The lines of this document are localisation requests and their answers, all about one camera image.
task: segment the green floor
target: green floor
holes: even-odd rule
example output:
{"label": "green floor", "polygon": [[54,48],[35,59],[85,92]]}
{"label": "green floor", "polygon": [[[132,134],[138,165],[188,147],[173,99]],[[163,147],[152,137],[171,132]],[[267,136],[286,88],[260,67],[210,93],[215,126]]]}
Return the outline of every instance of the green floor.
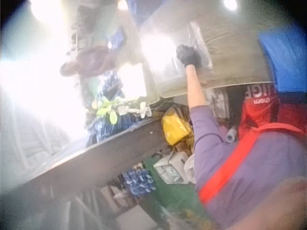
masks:
{"label": "green floor", "polygon": [[194,185],[166,184],[153,167],[157,161],[158,159],[148,158],[143,162],[146,169],[151,172],[157,190],[142,201],[142,208],[156,222],[161,223],[160,217],[161,213],[163,213],[162,209],[165,208],[168,212],[182,217],[194,226],[208,225],[210,220],[202,204],[199,202]]}

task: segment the white plastic container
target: white plastic container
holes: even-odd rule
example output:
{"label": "white plastic container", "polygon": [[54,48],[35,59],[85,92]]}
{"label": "white plastic container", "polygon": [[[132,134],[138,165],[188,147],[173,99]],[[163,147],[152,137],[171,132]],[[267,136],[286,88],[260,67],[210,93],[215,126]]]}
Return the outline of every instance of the white plastic container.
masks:
{"label": "white plastic container", "polygon": [[188,184],[189,181],[184,172],[187,160],[188,156],[185,152],[173,153],[163,157],[153,167],[167,184]]}

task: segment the clear plastic bag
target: clear plastic bag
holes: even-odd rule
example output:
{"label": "clear plastic bag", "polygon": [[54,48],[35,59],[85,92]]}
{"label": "clear plastic bag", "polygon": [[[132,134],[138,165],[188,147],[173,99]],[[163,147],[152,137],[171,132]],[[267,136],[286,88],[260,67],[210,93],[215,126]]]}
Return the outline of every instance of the clear plastic bag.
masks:
{"label": "clear plastic bag", "polygon": [[162,97],[181,94],[180,90],[186,90],[186,72],[177,59],[177,46],[192,46],[198,51],[201,57],[200,71],[208,71],[213,67],[199,25],[195,21],[171,32],[160,33],[156,28],[150,31],[141,29],[140,35],[142,51]]}

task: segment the purple shirt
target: purple shirt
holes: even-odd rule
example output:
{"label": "purple shirt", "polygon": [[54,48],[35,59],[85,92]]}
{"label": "purple shirt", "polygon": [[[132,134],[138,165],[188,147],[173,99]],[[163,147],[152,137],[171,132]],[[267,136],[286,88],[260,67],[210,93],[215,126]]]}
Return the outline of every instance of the purple shirt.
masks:
{"label": "purple shirt", "polygon": [[[199,191],[223,165],[237,143],[228,144],[208,106],[190,109],[195,134],[195,176]],[[253,149],[218,195],[206,204],[221,229],[244,218],[281,181],[306,176],[307,148],[282,132],[262,133]]]}

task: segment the ceiling light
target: ceiling light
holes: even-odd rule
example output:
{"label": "ceiling light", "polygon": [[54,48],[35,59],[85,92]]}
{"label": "ceiling light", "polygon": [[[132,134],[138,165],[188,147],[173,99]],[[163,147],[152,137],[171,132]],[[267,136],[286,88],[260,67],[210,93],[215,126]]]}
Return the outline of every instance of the ceiling light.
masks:
{"label": "ceiling light", "polygon": [[236,0],[224,0],[224,5],[227,9],[234,11],[237,9]]}
{"label": "ceiling light", "polygon": [[118,8],[122,11],[126,11],[128,9],[127,2],[125,0],[118,1]]}

